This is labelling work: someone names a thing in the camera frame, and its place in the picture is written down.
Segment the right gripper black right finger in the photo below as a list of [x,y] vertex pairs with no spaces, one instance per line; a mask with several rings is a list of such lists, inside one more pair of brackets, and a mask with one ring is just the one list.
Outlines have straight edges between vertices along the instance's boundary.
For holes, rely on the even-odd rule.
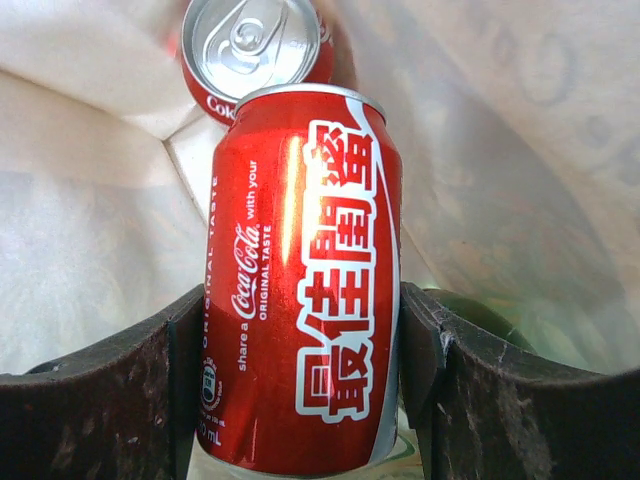
[[428,479],[635,479],[639,373],[529,353],[401,286],[404,408]]

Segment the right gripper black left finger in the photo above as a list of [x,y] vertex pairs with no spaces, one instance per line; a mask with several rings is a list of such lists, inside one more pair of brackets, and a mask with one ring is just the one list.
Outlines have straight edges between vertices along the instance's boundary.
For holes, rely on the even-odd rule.
[[184,479],[203,288],[22,375],[1,377],[4,479]]

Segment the green Perrier bottle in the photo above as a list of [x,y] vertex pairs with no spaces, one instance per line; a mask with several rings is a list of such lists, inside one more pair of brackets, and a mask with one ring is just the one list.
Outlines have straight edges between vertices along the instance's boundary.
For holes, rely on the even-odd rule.
[[441,305],[475,326],[490,332],[529,353],[536,350],[524,335],[506,318],[477,300],[444,289],[425,289]]

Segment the red cola can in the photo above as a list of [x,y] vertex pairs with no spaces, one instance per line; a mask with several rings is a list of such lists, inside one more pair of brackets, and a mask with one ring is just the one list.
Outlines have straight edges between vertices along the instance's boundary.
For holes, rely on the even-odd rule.
[[397,435],[402,162],[383,109],[300,83],[212,164],[197,438],[240,479],[323,478]]
[[181,64],[196,103],[230,126],[256,90],[330,82],[332,32],[306,0],[196,0],[182,22]]

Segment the beige canvas tote bag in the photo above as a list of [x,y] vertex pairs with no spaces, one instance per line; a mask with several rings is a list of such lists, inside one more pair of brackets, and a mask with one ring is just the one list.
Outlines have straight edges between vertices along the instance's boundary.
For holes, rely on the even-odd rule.
[[[402,276],[536,355],[639,373],[639,5],[323,1],[404,163]],[[1,5],[1,377],[157,314],[205,265],[211,156],[180,1]],[[229,479],[195,437],[184,479]],[[355,479],[428,479],[406,420]]]

